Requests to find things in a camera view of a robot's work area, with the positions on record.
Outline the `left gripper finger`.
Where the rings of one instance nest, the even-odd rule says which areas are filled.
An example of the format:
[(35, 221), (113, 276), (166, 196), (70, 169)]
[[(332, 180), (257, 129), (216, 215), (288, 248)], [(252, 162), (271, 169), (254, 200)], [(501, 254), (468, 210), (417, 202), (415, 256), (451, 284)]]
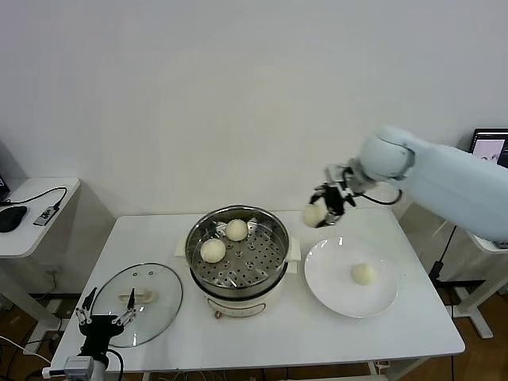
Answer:
[(75, 309), (76, 317), (78, 318), (79, 325), (87, 325), (91, 323), (91, 308), (94, 303), (94, 298), (97, 288), (95, 287), (83, 300), (80, 307)]
[(116, 319), (116, 325), (127, 326), (136, 317), (135, 301), (135, 289), (133, 288), (129, 295), (126, 310)]

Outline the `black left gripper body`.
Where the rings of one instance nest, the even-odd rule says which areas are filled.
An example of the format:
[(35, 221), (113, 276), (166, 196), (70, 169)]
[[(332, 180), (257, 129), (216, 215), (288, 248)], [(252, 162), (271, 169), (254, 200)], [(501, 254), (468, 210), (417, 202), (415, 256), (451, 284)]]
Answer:
[(79, 323), (79, 331), (85, 337), (80, 356), (105, 356), (110, 340), (120, 334), (115, 322), (117, 315), (92, 315)]

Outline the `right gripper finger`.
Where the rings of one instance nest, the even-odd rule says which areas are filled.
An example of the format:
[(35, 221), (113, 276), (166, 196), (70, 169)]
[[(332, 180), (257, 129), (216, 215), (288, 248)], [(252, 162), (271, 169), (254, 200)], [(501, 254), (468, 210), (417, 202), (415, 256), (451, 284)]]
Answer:
[(323, 219), (317, 224), (318, 228), (324, 228), (327, 226), (333, 226), (338, 223), (338, 221), (342, 218), (342, 215), (330, 213), (327, 211), (325, 215), (323, 216)]
[(327, 195), (329, 193), (329, 184), (323, 183), (318, 187), (314, 188), (313, 194), (310, 196), (309, 204), (315, 205), (317, 202), (321, 202), (324, 205), (327, 203)]

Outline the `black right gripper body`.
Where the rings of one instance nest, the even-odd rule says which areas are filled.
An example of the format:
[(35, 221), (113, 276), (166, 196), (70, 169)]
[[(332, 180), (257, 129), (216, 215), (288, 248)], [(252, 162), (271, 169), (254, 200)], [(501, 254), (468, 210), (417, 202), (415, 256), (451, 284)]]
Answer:
[(324, 184), (324, 199), (329, 214), (334, 217), (342, 217), (345, 213), (345, 204), (356, 207), (356, 202), (351, 191), (343, 188), (340, 183)]

